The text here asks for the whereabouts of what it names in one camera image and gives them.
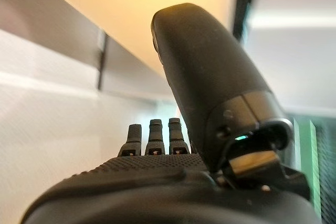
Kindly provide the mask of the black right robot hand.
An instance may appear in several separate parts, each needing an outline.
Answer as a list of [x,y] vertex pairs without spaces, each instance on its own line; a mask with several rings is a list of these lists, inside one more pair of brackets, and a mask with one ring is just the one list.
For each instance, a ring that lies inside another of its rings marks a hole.
[[[306,176],[278,152],[293,126],[238,41],[210,13],[155,13],[153,43],[182,119],[129,126],[118,156],[48,189],[22,223],[320,223]],[[181,120],[189,141],[183,139]]]

